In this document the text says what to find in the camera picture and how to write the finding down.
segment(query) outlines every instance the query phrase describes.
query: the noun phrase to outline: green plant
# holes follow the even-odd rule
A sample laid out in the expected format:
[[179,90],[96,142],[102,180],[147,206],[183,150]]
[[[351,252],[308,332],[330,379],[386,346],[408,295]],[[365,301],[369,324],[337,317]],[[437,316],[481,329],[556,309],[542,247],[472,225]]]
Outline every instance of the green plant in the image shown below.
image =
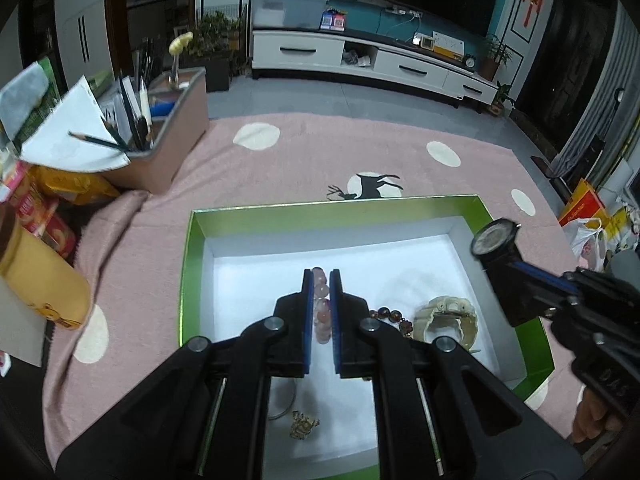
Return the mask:
[[509,101],[512,105],[516,104],[516,101],[509,97],[509,92],[511,91],[511,85],[502,85],[500,81],[498,81],[498,90],[495,93],[494,104],[500,103],[504,104],[505,101]]
[[488,35],[484,40],[484,55],[505,66],[511,60],[511,50],[495,34]]
[[228,50],[229,36],[239,30],[240,19],[230,20],[217,10],[200,18],[193,32],[193,40],[187,47],[187,53],[194,58],[206,59],[217,52]]

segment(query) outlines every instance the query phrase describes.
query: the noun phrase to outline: drawer handle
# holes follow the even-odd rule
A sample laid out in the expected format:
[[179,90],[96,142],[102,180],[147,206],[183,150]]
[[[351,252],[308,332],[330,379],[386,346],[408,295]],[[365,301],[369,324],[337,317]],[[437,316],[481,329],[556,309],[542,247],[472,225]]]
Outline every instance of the drawer handle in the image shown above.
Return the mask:
[[481,94],[482,93],[481,90],[476,90],[475,88],[471,88],[471,86],[462,85],[462,88],[464,88],[465,90],[469,90],[470,92],[473,92],[474,94]]
[[414,74],[419,74],[421,76],[427,75],[426,72],[423,72],[422,70],[416,70],[415,68],[411,68],[410,66],[398,65],[398,68],[400,68],[401,70],[406,70],[407,72],[413,72]]
[[315,54],[316,50],[314,48],[288,48],[286,46],[280,47],[281,52],[292,52],[294,54]]

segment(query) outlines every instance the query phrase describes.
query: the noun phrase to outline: potted plant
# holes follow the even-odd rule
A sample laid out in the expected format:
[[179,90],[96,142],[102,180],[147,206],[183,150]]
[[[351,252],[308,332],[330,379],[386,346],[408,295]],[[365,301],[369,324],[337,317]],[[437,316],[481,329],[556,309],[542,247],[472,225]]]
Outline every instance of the potted plant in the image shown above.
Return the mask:
[[207,92],[229,90],[230,62],[239,48],[240,20],[230,20],[217,10],[206,14],[191,31],[193,39],[186,49],[183,67],[203,66],[207,70]]
[[493,81],[500,65],[507,65],[511,60],[511,50],[497,36],[491,34],[484,42],[484,57],[478,67],[478,75]]
[[487,111],[494,117],[500,117],[504,112],[504,102],[509,101],[516,104],[516,101],[509,97],[511,85],[501,85],[498,81],[498,91],[495,93],[494,102],[487,107]]

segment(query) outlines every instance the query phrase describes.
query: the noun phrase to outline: brown beaded bracelet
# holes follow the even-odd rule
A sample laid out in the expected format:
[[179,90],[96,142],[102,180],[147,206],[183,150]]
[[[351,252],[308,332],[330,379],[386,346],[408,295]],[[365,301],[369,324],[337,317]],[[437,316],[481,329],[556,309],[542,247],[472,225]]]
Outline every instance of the brown beaded bracelet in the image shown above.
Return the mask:
[[404,337],[411,337],[411,332],[414,331],[414,325],[405,319],[399,310],[389,310],[386,306],[382,306],[377,310],[369,310],[369,317],[388,319],[391,323],[398,323],[398,330]]

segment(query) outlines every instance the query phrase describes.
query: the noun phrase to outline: yellow container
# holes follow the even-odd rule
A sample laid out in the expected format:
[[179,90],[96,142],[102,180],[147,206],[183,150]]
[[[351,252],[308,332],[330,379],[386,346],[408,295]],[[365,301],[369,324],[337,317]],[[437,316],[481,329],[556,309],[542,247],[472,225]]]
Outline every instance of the yellow container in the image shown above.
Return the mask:
[[0,276],[27,306],[56,325],[82,325],[91,301],[89,283],[59,254],[0,205]]

